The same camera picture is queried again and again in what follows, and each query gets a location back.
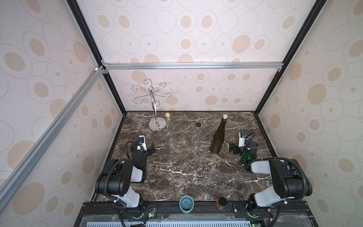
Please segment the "dark green wine bottle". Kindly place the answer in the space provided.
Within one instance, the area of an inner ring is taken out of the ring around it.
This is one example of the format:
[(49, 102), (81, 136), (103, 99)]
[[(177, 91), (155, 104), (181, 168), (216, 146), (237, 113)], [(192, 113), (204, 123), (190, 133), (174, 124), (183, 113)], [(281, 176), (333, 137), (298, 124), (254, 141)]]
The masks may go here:
[(221, 119), (220, 125), (218, 126), (216, 132), (213, 135), (212, 142), (211, 142), (211, 145), (209, 148), (209, 150), (213, 154), (218, 154), (221, 151), (221, 148), (222, 148), (224, 140), (225, 140), (225, 127), (226, 127), (227, 119), (228, 119), (228, 115), (224, 114)]

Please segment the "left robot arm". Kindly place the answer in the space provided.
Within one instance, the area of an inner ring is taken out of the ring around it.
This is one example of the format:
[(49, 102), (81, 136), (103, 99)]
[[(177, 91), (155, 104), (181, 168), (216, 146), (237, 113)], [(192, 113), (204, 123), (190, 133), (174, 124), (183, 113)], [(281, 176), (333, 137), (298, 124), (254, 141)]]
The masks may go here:
[(156, 152), (154, 143), (148, 148), (145, 138), (125, 143), (126, 159), (109, 159), (95, 182), (95, 192), (113, 201), (117, 208), (142, 212), (142, 196), (132, 183), (142, 183), (147, 176), (147, 158)]

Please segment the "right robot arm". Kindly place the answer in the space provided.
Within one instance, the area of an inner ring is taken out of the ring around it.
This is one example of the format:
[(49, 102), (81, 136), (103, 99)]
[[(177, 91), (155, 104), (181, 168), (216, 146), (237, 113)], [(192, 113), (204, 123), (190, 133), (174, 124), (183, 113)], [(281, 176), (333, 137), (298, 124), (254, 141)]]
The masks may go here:
[(313, 192), (313, 186), (295, 159), (257, 158), (258, 144), (248, 140), (243, 145), (229, 143), (228, 150), (240, 155), (242, 167), (249, 173), (269, 175), (272, 185), (251, 194), (243, 209), (251, 218), (260, 218), (268, 208), (300, 201)]

